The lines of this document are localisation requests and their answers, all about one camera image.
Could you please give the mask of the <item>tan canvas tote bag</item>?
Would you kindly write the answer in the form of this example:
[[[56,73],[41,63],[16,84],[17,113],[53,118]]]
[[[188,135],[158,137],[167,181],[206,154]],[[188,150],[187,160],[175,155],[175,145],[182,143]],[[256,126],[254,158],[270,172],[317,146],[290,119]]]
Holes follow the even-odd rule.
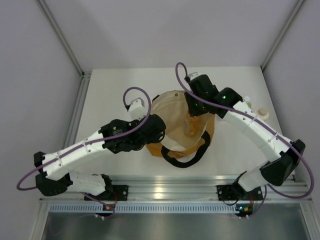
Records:
[[[165,159],[176,168],[189,168],[203,157],[211,145],[215,131],[215,116],[206,113],[199,117],[198,130],[194,136],[184,133],[185,117],[189,112],[183,90],[167,91],[152,100],[151,113],[165,123],[163,140],[146,147],[150,154]]]

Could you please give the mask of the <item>orange bottle pink cap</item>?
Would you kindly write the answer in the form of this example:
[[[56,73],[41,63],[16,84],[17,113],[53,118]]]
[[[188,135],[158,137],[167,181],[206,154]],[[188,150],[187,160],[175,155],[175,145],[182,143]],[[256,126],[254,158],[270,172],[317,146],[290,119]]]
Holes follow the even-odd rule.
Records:
[[[187,112],[184,119],[184,134],[188,137],[194,136],[198,131],[199,121],[199,116],[193,116],[189,112]]]

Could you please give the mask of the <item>beige bottle round cap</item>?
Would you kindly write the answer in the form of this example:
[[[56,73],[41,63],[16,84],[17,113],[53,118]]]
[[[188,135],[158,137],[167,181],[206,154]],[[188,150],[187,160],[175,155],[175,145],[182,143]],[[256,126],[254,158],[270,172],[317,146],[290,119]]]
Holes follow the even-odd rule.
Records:
[[[270,116],[269,111],[264,107],[258,108],[256,110],[256,115],[264,121],[267,120]]]

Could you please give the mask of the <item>green pump lotion bottle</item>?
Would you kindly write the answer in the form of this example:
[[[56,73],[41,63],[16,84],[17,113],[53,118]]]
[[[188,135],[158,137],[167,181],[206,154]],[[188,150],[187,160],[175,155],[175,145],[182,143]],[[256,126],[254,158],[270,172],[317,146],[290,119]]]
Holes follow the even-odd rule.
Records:
[[[248,105],[249,108],[252,107],[252,104],[251,104],[251,102],[250,102],[251,99],[250,99],[249,96],[245,96],[245,97],[243,98],[243,100],[244,100],[244,102]]]

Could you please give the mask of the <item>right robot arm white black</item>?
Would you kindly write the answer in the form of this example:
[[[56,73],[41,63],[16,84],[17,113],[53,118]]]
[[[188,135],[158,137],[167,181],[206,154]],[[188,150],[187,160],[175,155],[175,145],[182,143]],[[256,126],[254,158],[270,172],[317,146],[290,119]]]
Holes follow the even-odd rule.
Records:
[[[235,90],[218,90],[206,74],[186,75],[190,90],[185,92],[191,112],[197,116],[210,113],[233,125],[264,154],[264,163],[241,173],[232,184],[233,194],[244,199],[252,190],[264,186],[281,186],[301,161],[306,145],[277,133],[259,118]]]

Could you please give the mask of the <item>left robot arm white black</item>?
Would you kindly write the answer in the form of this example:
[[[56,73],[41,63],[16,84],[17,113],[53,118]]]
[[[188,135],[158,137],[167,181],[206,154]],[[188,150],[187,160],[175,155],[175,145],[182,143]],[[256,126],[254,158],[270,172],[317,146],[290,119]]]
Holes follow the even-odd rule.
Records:
[[[112,180],[105,174],[84,174],[76,168],[121,152],[139,151],[148,144],[159,143],[166,125],[156,114],[141,120],[112,120],[85,140],[56,153],[34,154],[35,167],[43,166],[35,177],[36,188],[46,197],[65,192],[80,192],[109,199]]]

